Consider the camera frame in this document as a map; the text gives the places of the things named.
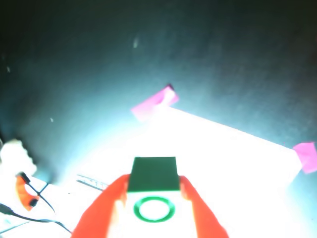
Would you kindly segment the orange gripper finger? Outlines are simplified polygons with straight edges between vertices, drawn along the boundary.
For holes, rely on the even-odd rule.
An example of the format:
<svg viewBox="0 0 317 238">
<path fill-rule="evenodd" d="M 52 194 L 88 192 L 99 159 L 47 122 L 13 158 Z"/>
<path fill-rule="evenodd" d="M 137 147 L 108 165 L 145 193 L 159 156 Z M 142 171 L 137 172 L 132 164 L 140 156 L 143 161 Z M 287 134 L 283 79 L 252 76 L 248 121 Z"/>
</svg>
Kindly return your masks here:
<svg viewBox="0 0 317 238">
<path fill-rule="evenodd" d="M 179 176 L 180 188 L 185 199 L 192 202 L 198 238 L 228 238 L 225 228 L 203 201 L 196 189 L 185 176 Z"/>
<path fill-rule="evenodd" d="M 126 202 L 129 175 L 122 175 L 111 183 L 83 213 L 73 238 L 107 238 L 118 222 L 119 210 Z"/>
</svg>

